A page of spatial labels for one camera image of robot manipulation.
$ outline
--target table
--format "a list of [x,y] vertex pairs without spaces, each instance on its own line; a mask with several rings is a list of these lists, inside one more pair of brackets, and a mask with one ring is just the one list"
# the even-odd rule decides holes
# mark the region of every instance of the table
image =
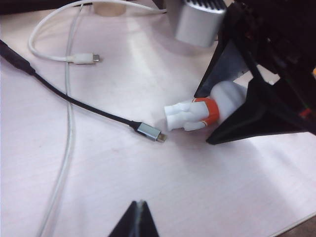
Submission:
[[[139,1],[148,5],[152,2]],[[64,55],[77,9],[50,21],[36,47]],[[64,63],[33,56],[27,39],[48,11],[1,17],[1,39],[64,89]],[[191,98],[215,46],[177,41],[166,14],[129,8],[103,18],[80,14],[71,65],[73,97],[162,129],[152,142],[124,125],[74,108],[72,163],[53,236],[107,236],[133,200],[146,200],[162,237],[266,237],[316,211],[316,146],[309,133],[255,137],[212,146],[214,127],[166,132],[163,107]],[[62,160],[66,103],[1,60],[1,233],[34,236]]]

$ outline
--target white cable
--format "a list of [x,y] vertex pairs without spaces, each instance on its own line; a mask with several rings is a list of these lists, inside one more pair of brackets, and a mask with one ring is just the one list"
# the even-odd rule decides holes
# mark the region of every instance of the white cable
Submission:
[[[74,32],[75,32],[75,26],[76,26],[76,22],[77,19],[79,17],[79,14],[81,12],[81,9],[83,7],[83,4],[80,6],[80,9],[78,11],[78,13],[75,15],[72,25],[71,25],[71,29],[69,32],[69,36],[68,36],[68,42],[67,42],[67,49],[66,49],[66,56],[68,56],[71,52],[71,46],[72,46],[72,41],[73,41],[73,37],[74,37]],[[65,87],[66,87],[66,94],[67,95],[71,95],[70,93],[70,82],[69,82],[69,63],[66,62],[65,64]],[[39,226],[39,230],[37,233],[37,237],[42,237],[44,230],[47,226],[47,222],[49,220],[49,217],[51,216],[51,213],[53,211],[53,208],[56,204],[58,195],[61,193],[63,185],[65,184],[66,178],[67,178],[67,174],[69,171],[69,166],[70,166],[70,153],[71,153],[71,148],[72,148],[72,144],[73,144],[73,135],[74,135],[74,125],[73,125],[73,107],[71,103],[67,103],[67,143],[66,143],[66,147],[65,147],[65,153],[64,153],[64,157],[62,160],[62,164],[60,167],[60,171],[59,174],[57,176],[57,180],[55,183],[55,187],[53,188],[49,203],[47,205],[47,209],[45,211],[45,214],[43,216],[43,219],[41,221],[41,224]]]
[[29,37],[29,41],[28,41],[28,47],[30,49],[30,51],[41,58],[46,58],[46,59],[50,59],[50,60],[55,60],[55,61],[63,61],[63,62],[74,62],[76,64],[89,64],[89,63],[93,63],[93,54],[90,53],[89,55],[86,54],[75,54],[75,55],[71,55],[68,57],[59,57],[59,56],[50,56],[50,55],[46,55],[44,53],[41,53],[39,51],[37,51],[34,48],[34,39],[39,31],[39,29],[53,16],[55,16],[56,14],[58,14],[59,12],[73,7],[73,6],[77,6],[77,5],[81,5],[81,4],[86,4],[86,3],[93,3],[93,2],[110,2],[110,3],[118,3],[118,4],[124,4],[124,5],[128,5],[128,6],[134,6],[134,7],[138,7],[138,8],[142,8],[148,11],[151,11],[152,13],[165,13],[166,9],[155,9],[155,8],[151,8],[148,6],[144,6],[141,4],[137,4],[137,3],[133,3],[133,2],[129,2],[129,1],[123,1],[123,0],[80,0],[80,1],[76,1],[76,2],[72,2],[70,4],[64,5],[59,9],[54,10],[53,12],[51,12],[50,14],[48,14],[46,17],[44,17],[39,23],[38,25],[34,28],[33,32],[31,33],[30,37]]

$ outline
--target black object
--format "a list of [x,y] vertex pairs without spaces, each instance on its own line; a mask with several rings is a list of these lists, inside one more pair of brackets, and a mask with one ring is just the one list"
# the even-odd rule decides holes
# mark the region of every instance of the black object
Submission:
[[[304,131],[316,135],[315,10],[314,0],[236,0],[228,7],[218,46],[195,97],[208,96],[216,83],[248,70],[253,79],[246,102],[208,143]],[[280,80],[266,83],[257,64],[278,73]]]
[[132,127],[134,130],[137,130],[137,128],[140,126],[140,122],[135,122],[135,121],[131,121],[131,120],[127,120],[125,118],[121,118],[112,114],[109,114],[105,111],[99,110],[97,108],[94,108],[90,105],[87,105],[83,102],[80,102],[66,94],[64,94],[63,92],[61,92],[60,90],[58,90],[56,87],[54,87],[53,85],[51,85],[49,82],[47,82],[44,78],[42,78],[40,75],[38,75],[35,71],[34,68],[32,68],[31,64],[24,59],[23,57],[21,57],[18,53],[16,53],[15,51],[13,51],[11,48],[9,48],[2,40],[0,40],[0,55],[1,57],[3,57],[5,60],[7,60],[10,64],[12,64],[13,66],[15,66],[16,68],[25,71],[26,73],[28,73],[31,76],[34,76],[38,81],[40,81],[44,86],[46,86],[49,90],[51,90],[52,92],[54,92],[56,95],[60,96],[61,98],[63,98],[64,100],[75,104],[79,107],[82,107],[86,110],[89,110],[91,112],[94,112],[96,114],[99,114],[101,116],[107,117],[109,119],[124,123],[129,125],[130,127]]
[[109,237],[159,237],[145,201],[133,201]]

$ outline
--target black plastic piece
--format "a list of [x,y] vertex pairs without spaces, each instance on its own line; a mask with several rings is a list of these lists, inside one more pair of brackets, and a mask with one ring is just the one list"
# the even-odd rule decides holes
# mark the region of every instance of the black plastic piece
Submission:
[[[301,9],[295,12],[299,4],[303,4],[305,9],[308,4],[316,9],[316,2],[277,0],[267,4],[272,1],[236,1],[228,8],[219,33],[218,48],[195,97],[208,96],[216,83],[231,79],[226,73],[222,74],[222,78],[214,73],[216,68],[227,68],[226,61],[221,57],[230,41],[236,46],[253,79],[248,85],[246,102],[211,134],[207,142],[218,144],[253,136],[304,131],[316,135],[316,80],[312,76],[316,54],[309,51],[311,47],[315,49],[315,25],[303,24],[307,18],[316,22],[316,17],[308,15],[306,18]],[[292,28],[291,22],[295,19],[297,21]],[[308,32],[303,31],[307,26],[310,27]],[[298,35],[303,35],[298,39],[300,45],[293,38]],[[257,64],[278,73],[280,80],[274,85],[266,83]],[[309,111],[307,116],[300,115],[306,110]]]
[[145,201],[133,201],[109,237],[159,237]]

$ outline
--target cable connector housing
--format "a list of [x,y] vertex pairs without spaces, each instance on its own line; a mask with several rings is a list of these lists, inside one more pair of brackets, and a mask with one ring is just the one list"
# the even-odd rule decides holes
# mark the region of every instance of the cable connector housing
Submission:
[[77,53],[67,56],[66,61],[74,64],[93,64],[100,61],[100,56],[93,53]]
[[137,122],[137,125],[133,126],[133,128],[137,133],[147,137],[152,141],[164,142],[167,138],[167,136],[165,134],[162,134],[159,129],[154,128],[143,122]]

